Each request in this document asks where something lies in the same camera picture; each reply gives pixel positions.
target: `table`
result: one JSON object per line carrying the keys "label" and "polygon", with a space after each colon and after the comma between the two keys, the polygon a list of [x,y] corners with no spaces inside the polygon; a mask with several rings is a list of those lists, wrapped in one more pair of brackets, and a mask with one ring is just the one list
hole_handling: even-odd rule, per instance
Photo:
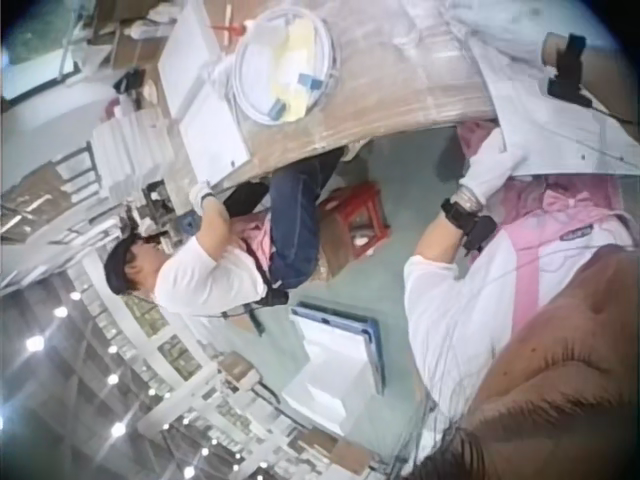
{"label": "table", "polygon": [[[322,104],[297,122],[258,125],[239,112],[251,161],[221,186],[231,187],[362,139],[495,117],[479,70],[467,60],[440,16],[440,0],[403,1],[419,8],[412,11],[421,31],[420,43],[413,50],[403,50],[393,42],[393,29],[407,15],[399,10],[399,0],[295,2],[326,21],[340,55],[338,81]],[[255,18],[280,3],[235,0],[233,22]],[[212,24],[224,23],[224,1],[205,0],[205,7]],[[222,34],[216,34],[222,45]],[[156,80],[160,108],[168,114],[157,70],[149,68],[147,75]],[[187,195],[196,180],[178,137],[174,132],[176,161],[165,181],[174,208],[181,214],[191,208]]]}

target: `white t-shirt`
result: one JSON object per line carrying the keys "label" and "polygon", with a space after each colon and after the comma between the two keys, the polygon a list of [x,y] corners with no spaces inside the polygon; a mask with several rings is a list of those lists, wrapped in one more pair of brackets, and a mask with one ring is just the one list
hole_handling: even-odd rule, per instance
{"label": "white t-shirt", "polygon": [[216,262],[193,237],[158,272],[154,297],[170,312],[206,316],[255,302],[266,292],[249,254],[229,247]]}
{"label": "white t-shirt", "polygon": [[[601,246],[631,246],[627,229],[615,218],[570,241],[540,249],[539,305],[559,293]],[[404,269],[409,341],[422,379],[449,419],[473,399],[495,355],[511,337],[516,252],[500,232],[456,279],[455,265],[414,256]]]}

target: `black cap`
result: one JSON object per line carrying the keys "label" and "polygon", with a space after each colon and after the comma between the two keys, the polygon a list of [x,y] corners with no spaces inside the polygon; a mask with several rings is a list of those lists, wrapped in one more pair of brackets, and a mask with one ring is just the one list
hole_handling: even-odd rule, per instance
{"label": "black cap", "polygon": [[104,262],[104,275],[107,279],[107,285],[109,290],[116,295],[124,295],[131,291],[131,282],[127,278],[124,267],[127,264],[129,250],[139,239],[140,236],[135,233],[124,237],[115,244]]}

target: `red stool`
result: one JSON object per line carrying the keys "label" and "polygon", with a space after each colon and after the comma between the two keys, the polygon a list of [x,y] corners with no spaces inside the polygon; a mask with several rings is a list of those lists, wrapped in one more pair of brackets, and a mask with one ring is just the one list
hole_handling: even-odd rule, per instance
{"label": "red stool", "polygon": [[[334,190],[320,203],[319,209],[321,215],[335,215],[339,219],[351,237],[353,258],[360,258],[391,235],[384,219],[380,189],[375,183]],[[366,231],[366,243],[358,245],[357,239],[362,231]]]}

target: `yellow paper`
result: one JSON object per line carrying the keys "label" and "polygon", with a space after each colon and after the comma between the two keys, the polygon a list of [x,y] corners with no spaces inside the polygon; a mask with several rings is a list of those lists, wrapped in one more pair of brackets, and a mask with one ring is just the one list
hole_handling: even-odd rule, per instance
{"label": "yellow paper", "polygon": [[292,122],[304,117],[309,105],[310,92],[295,82],[298,74],[313,72],[315,28],[309,19],[299,18],[289,26],[287,33],[287,41],[275,54],[276,76],[272,90],[287,104],[281,121]]}

